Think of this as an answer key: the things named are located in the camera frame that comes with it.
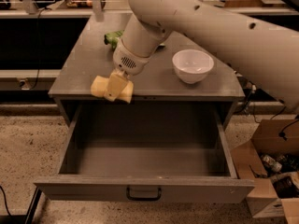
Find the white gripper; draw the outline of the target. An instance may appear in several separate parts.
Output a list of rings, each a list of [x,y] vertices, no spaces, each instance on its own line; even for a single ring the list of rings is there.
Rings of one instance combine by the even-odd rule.
[[[130,76],[141,73],[145,65],[149,62],[149,57],[141,57],[133,54],[126,48],[120,39],[113,53],[113,63],[115,67]],[[107,83],[104,97],[109,101],[115,101],[128,84],[128,79],[122,72],[114,70]]]

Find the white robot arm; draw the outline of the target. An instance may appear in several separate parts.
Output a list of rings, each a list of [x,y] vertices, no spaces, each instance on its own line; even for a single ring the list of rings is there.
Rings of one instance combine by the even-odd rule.
[[[108,90],[115,100],[128,77],[176,31],[299,111],[299,33],[199,0],[128,0],[133,11],[113,54]]]

